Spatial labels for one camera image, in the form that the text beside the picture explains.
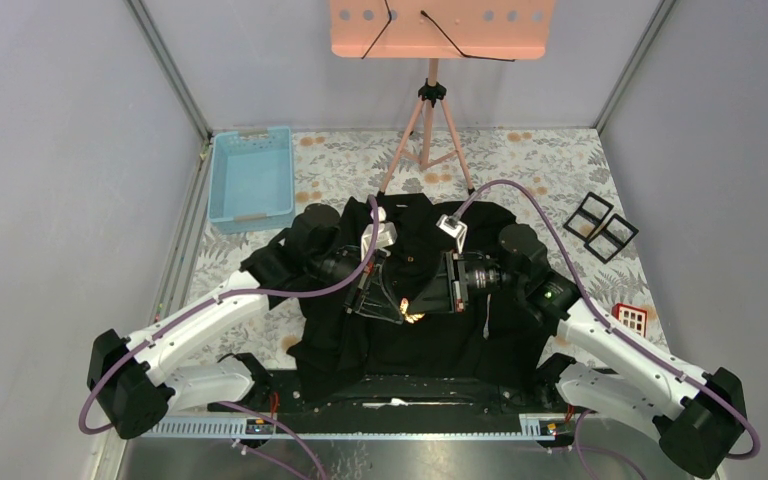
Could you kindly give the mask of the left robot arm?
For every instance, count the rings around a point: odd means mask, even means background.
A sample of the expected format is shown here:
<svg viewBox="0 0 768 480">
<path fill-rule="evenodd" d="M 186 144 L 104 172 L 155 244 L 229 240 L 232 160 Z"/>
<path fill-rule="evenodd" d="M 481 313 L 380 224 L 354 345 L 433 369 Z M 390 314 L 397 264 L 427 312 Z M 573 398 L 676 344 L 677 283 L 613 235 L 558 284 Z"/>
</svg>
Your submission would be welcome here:
<svg viewBox="0 0 768 480">
<path fill-rule="evenodd" d="M 327 296 L 370 279 L 375 262 L 397 239 L 382 207 L 372 205 L 370 215 L 359 244 L 345 244 L 339 213 L 313 204 L 200 299 L 128 335 L 113 329 L 98 335 L 80 430 L 105 430 L 88 425 L 92 405 L 101 408 L 109 421 L 106 428 L 122 439 L 139 437 L 168 413 L 194 406 L 227 401 L 248 411 L 264 407 L 271 387 L 250 357 L 232 355 L 208 366 L 187 366 L 186 358 L 286 299 Z"/>
</svg>

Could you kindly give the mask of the black shirt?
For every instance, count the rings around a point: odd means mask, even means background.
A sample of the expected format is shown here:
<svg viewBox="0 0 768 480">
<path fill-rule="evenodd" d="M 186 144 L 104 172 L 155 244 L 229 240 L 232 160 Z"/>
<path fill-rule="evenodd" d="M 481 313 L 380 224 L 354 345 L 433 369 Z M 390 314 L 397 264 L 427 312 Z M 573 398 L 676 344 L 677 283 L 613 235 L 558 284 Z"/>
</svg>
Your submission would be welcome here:
<svg viewBox="0 0 768 480">
<path fill-rule="evenodd" d="M 386 195 L 378 200 L 397 241 L 390 248 L 390 285 L 412 300 L 428 282 L 454 240 L 436 225 L 459 202 L 433 203 L 426 195 Z M 346 288 L 302 299 L 300 341 L 289 347 L 309 399 L 322 399 L 366 374 L 468 377 L 512 389 L 529 388 L 551 337 L 511 291 L 480 295 L 462 313 L 427 314 L 397 325 L 348 313 Z"/>
</svg>

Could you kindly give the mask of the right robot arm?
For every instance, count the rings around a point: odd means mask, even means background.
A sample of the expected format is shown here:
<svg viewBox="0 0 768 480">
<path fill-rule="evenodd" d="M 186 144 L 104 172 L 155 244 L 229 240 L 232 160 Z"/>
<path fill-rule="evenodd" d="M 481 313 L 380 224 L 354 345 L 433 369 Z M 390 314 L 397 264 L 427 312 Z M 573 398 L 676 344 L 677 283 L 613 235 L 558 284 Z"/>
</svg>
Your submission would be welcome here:
<svg viewBox="0 0 768 480">
<path fill-rule="evenodd" d="M 511 293 L 550 334 L 584 349 L 613 370 L 607 376 L 556 354 L 548 375 L 533 386 L 535 402 L 557 412 L 568 403 L 602 413 L 653 439 L 686 473 L 709 479 L 743 434 L 752 439 L 741 380 L 720 367 L 707 371 L 665 352 L 613 317 L 585 292 L 577 275 L 565 277 L 548 261 L 546 245 L 525 224 L 504 227 L 492 253 L 465 249 L 467 226 L 453 216 L 438 228 L 456 249 L 442 256 L 442 277 L 409 304 L 409 313 L 454 313 L 475 297 Z"/>
</svg>

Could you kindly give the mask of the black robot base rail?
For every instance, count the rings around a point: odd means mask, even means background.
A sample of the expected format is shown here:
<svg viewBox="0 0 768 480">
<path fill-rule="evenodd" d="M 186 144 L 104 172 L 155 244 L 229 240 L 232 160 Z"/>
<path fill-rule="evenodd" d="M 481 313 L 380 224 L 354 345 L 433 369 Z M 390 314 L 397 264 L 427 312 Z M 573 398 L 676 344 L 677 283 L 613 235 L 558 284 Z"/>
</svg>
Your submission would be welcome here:
<svg viewBox="0 0 768 480">
<path fill-rule="evenodd" d="M 530 389 L 470 377 L 363 375 L 339 382 L 297 370 L 268 371 L 237 402 L 298 434 L 500 437 L 571 433 L 583 409 L 545 384 Z"/>
</svg>

